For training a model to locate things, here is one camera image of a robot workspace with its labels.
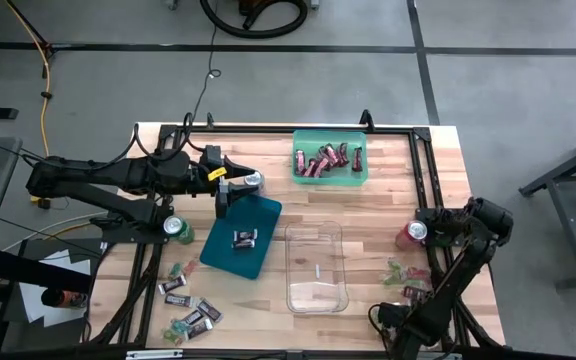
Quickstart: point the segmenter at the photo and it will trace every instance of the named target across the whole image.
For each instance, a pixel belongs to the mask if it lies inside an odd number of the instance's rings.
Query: floor
[[[220,1],[220,14],[240,23],[236,4]],[[412,26],[406,0],[321,2],[319,12],[285,37],[251,42],[218,32],[215,43],[373,48],[217,52],[214,67],[223,75],[209,81],[198,118],[210,111],[216,121],[354,123],[368,108],[381,124],[456,125],[473,193],[515,215],[512,240],[492,262],[507,343],[576,355],[576,290],[553,287],[575,275],[576,264],[547,194],[524,199],[517,192],[576,148],[576,0],[417,0]],[[17,5],[53,42],[205,45],[212,33],[195,0],[181,0],[175,12],[147,0]],[[293,14],[289,5],[275,5],[258,26]],[[0,2],[4,40],[28,38]],[[422,44],[480,50],[415,53]],[[499,56],[481,48],[567,50]],[[207,58],[197,51],[58,53],[46,124],[51,153],[107,159],[123,148],[134,122],[179,121],[197,101]],[[20,111],[15,121],[0,121],[0,135],[21,137],[36,152],[42,152],[40,74],[35,51],[0,50],[0,106]],[[63,211],[33,208],[24,188],[29,172],[17,167],[2,217],[39,228],[94,212],[75,201]],[[25,235],[0,224],[0,247]]]

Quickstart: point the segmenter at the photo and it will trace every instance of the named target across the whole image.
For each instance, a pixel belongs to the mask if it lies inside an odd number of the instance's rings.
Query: black hose
[[[278,27],[276,29],[250,30],[250,27],[252,27],[252,25],[255,23],[257,17],[261,15],[261,13],[268,6],[280,2],[291,3],[298,7],[299,16],[297,16],[297,18],[290,24]],[[210,7],[210,4],[208,4],[208,0],[199,0],[199,3],[201,4],[201,8],[204,10],[204,13],[206,13],[206,16],[208,16],[208,19],[210,19],[210,21],[215,24],[216,27],[232,36],[244,39],[270,39],[286,35],[297,30],[297,28],[299,28],[304,23],[304,21],[306,21],[306,17],[308,16],[308,5],[306,5],[304,0],[264,0],[255,5],[255,7],[251,10],[250,14],[246,17],[243,29],[238,29],[234,26],[226,24],[223,20],[217,17],[217,14],[215,14],[215,12]]]

